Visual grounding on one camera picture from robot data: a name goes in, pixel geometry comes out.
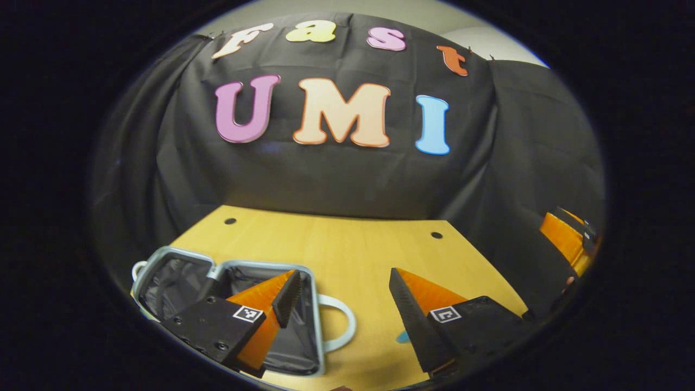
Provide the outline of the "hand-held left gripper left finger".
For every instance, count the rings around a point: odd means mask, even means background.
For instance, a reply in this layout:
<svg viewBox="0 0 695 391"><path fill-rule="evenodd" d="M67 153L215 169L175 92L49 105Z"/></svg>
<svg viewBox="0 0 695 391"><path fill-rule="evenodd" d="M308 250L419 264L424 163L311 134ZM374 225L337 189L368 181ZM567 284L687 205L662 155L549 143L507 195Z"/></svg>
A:
<svg viewBox="0 0 695 391"><path fill-rule="evenodd" d="M300 272L288 270L230 297L204 294L161 325L221 366L261 378L266 356L301 294Z"/></svg>

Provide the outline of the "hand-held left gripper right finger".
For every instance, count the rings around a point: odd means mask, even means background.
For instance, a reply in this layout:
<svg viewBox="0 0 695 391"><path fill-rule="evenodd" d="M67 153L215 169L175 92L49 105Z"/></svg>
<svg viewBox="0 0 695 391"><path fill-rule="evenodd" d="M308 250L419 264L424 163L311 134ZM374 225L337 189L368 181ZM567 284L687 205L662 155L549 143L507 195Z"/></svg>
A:
<svg viewBox="0 0 695 391"><path fill-rule="evenodd" d="M470 374L508 353L532 323L487 295L466 299L400 268L389 290L422 371Z"/></svg>

